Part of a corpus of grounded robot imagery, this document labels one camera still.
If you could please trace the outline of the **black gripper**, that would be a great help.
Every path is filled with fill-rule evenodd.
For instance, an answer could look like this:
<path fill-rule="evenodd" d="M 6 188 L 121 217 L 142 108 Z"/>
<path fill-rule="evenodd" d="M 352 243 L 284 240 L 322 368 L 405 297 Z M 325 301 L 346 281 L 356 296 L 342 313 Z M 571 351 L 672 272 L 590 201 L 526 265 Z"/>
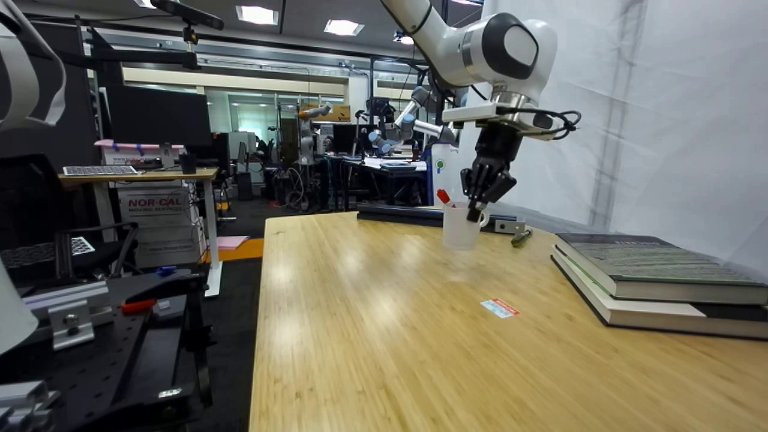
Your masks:
<path fill-rule="evenodd" d="M 481 224 L 484 204 L 499 201 L 517 177 L 508 174 L 523 138 L 507 126 L 487 122 L 476 145 L 476 158 L 462 171 L 463 195 L 470 199 L 468 221 Z"/>

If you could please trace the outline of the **grey background robot arm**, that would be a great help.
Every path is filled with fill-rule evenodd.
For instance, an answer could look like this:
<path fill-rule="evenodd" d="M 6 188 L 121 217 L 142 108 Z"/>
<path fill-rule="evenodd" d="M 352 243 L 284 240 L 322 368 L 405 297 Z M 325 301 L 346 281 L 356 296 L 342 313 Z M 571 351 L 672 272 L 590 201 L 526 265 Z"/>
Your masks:
<path fill-rule="evenodd" d="M 448 127 L 418 117 L 422 108 L 432 108 L 434 103 L 436 96 L 427 87 L 415 87 L 400 113 L 393 113 L 384 98 L 372 98 L 370 117 L 376 120 L 376 127 L 367 133 L 372 149 L 386 157 L 412 133 L 434 138 L 441 145 L 456 145 L 462 120 Z M 478 127 L 476 158 L 459 174 L 459 182 L 470 204 L 468 218 L 481 221 L 483 210 L 517 185 L 508 165 L 519 155 L 522 131 L 502 117 L 474 117 L 474 126 Z"/>

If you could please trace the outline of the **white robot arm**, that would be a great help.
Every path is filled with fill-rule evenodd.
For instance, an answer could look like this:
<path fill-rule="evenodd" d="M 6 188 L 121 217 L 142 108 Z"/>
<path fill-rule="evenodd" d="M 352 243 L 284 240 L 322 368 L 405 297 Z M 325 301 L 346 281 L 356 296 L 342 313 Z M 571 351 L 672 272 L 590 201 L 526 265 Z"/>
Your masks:
<path fill-rule="evenodd" d="M 556 55 L 556 32 L 542 20 L 494 12 L 448 27 L 430 0 L 379 0 L 448 87 L 489 84 L 538 102 Z"/>

